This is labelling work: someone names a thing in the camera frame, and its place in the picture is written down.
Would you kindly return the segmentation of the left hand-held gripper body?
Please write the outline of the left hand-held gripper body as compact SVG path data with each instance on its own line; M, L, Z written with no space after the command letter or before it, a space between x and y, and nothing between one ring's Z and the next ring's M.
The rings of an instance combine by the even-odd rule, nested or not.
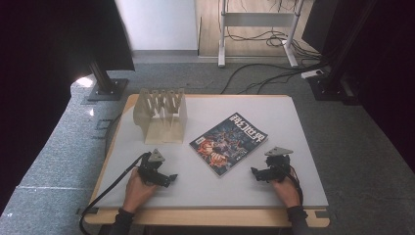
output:
M164 157L155 149L152 153L146 153L138 166L138 173L145 185L159 185L162 178L158 168L162 165Z

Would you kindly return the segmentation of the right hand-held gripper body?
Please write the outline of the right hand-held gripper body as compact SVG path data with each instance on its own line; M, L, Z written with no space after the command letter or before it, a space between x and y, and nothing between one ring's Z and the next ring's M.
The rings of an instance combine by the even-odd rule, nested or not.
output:
M268 174L271 175L271 180L281 182L290 173L290 154L292 153L292 150L281 147L274 147L265 153L265 162L268 166Z

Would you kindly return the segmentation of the person's left hand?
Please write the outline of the person's left hand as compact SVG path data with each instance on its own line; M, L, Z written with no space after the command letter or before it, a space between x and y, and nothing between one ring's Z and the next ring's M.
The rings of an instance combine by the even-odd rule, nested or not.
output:
M139 175L138 168L134 167L126 184L121 208L126 212L136 213L138 208L153 196L157 188L157 185L145 184Z

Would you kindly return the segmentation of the person's right hand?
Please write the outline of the person's right hand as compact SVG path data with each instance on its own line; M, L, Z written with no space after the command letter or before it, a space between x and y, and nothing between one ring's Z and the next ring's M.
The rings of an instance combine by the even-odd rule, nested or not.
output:
M281 182L272 180L271 184L277 197L287 208L292 208L300 205L300 195L291 179L285 178Z

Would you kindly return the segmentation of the white table mat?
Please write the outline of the white table mat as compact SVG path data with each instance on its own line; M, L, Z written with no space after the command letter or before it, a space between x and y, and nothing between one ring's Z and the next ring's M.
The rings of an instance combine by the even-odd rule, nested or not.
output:
M282 203L275 197L272 186L257 181L251 169L265 168L265 153L280 147L292 151L291 165L300 180L303 204L308 208L328 205L291 97L188 95L186 106L188 120L184 141L157 146L144 143L141 128L133 122L133 111L127 110L121 117L115 144L97 184L98 191L103 192L113 184L140 155L157 149L165 158L160 172L175 174L177 178L169 187L157 190L145 204L148 209L279 208ZM244 160L219 177L190 147L190 142L234 113L242 115L268 137Z

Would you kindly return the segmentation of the colourful illustrated magazine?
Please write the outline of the colourful illustrated magazine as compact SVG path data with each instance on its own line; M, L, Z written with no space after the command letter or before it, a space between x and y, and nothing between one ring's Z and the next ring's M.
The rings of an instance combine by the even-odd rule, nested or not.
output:
M235 113L190 142L190 146L218 177L222 177L267 138L267 133Z

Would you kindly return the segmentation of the wooden slotted book rack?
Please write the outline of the wooden slotted book rack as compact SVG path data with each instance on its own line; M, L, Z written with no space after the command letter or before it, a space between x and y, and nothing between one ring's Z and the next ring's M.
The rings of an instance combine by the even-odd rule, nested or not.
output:
M177 91L140 90L133 120L141 128L145 144L182 144L187 118L183 88Z

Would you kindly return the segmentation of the black metal stand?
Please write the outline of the black metal stand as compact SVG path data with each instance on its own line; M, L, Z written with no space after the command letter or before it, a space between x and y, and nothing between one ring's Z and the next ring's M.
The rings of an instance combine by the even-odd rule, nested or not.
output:
M310 78L308 83L317 101L353 103L356 95L346 79L352 52L378 0L316 0L312 16L319 16L320 26L328 26L325 35L327 50L323 61L330 72Z
M128 84L128 80L126 78L110 78L107 72L96 61L93 61L89 65L89 68L96 78L96 84L87 97L87 100L90 102L118 101Z

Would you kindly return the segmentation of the white power strip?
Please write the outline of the white power strip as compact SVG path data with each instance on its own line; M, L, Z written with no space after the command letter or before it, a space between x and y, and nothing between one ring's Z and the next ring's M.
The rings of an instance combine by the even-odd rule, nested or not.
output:
M322 75L322 74L324 74L323 70L309 70L309 71L306 71L306 72L302 72L300 74L300 76L303 79L307 79L307 78Z

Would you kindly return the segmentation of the black curtain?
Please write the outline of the black curtain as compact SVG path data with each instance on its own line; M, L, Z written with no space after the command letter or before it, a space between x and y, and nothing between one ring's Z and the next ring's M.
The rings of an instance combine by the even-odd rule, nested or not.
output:
M134 68L115 0L0 0L0 213L92 63Z
M311 10L301 38L323 56L328 26ZM363 106L415 172L415 0L377 1L346 79L356 95L349 104Z

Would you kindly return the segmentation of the white metal desk frame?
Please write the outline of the white metal desk frame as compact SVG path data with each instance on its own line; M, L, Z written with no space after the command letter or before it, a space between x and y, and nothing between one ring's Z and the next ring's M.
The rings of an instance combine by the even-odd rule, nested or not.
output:
M226 10L227 0L221 0L219 24L220 37L218 45L218 66L225 67L225 30L228 26L252 27L286 27L289 29L288 37L282 42L284 51L290 65L294 68L298 62L293 52L292 43L300 19L304 0L298 0L292 13L232 13Z

